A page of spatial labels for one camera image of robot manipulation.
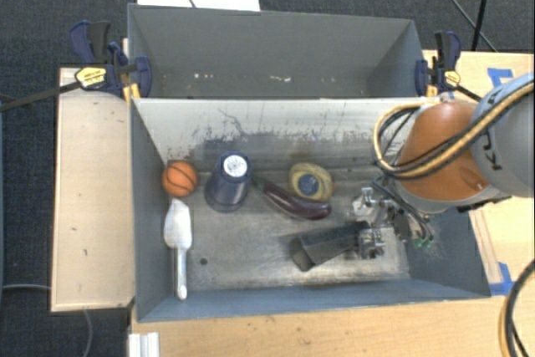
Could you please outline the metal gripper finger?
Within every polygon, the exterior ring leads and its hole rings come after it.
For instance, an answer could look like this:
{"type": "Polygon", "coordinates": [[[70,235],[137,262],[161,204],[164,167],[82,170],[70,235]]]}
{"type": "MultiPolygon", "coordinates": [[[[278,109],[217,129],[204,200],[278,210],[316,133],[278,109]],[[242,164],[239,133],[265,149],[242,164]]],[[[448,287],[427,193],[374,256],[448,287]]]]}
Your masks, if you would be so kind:
{"type": "Polygon", "coordinates": [[[385,242],[380,229],[362,230],[358,235],[358,250],[361,259],[370,260],[385,254],[385,242]]]}
{"type": "Polygon", "coordinates": [[[352,201],[353,214],[356,218],[371,217],[375,214],[376,200],[372,187],[363,187],[360,195],[352,201]]]}

